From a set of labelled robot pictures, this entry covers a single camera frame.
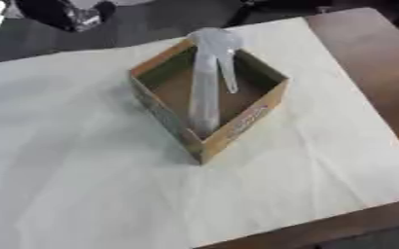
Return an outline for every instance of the wooden table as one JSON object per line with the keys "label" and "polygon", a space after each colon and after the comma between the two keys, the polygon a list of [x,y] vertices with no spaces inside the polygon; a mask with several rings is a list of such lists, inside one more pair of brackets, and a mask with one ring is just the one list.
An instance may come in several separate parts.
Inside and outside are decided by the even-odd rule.
{"label": "wooden table", "polygon": [[[399,137],[399,30],[373,9],[313,16],[307,21]],[[399,202],[202,249],[300,248],[395,227],[399,227]]]}

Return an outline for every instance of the chair leg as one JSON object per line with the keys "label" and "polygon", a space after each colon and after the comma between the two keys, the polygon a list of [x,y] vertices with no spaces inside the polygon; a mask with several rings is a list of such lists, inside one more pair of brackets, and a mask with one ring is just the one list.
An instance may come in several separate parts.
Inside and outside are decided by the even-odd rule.
{"label": "chair leg", "polygon": [[251,15],[252,9],[255,3],[253,1],[243,2],[242,7],[240,7],[237,12],[225,23],[222,27],[232,27],[243,24]]}

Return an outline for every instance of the open cardboard box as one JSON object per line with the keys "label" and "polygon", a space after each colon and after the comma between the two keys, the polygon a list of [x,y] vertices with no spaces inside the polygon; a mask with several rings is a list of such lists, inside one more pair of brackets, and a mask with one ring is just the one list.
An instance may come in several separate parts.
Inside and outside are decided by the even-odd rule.
{"label": "open cardboard box", "polygon": [[199,137],[189,125],[189,102],[197,47],[190,40],[130,70],[137,98],[201,164],[222,151],[281,100],[287,78],[252,54],[235,55],[237,93],[229,93],[220,75],[221,125]]}

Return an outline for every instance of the dark floor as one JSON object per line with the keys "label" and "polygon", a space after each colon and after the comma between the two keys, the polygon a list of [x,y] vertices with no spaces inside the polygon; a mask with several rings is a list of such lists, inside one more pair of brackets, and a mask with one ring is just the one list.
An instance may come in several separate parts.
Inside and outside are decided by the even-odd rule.
{"label": "dark floor", "polygon": [[[333,11],[360,7],[337,0]],[[106,49],[138,45],[186,35],[205,26],[222,26],[239,6],[236,0],[156,0],[122,7],[114,18],[95,30],[68,34],[28,19],[9,19],[0,30],[0,61],[63,51]],[[392,12],[381,7],[388,17]],[[313,15],[315,11],[260,13],[246,23]],[[399,228],[331,241],[323,249],[399,249]]]}

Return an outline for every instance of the white paper sheet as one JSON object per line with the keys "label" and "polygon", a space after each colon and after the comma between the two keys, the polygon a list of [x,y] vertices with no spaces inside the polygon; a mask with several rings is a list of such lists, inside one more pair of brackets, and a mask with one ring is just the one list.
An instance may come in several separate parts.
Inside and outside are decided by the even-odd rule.
{"label": "white paper sheet", "polygon": [[126,70],[178,40],[0,63],[0,249],[189,248],[399,200],[399,141],[302,18],[235,29],[291,78],[205,167]]}

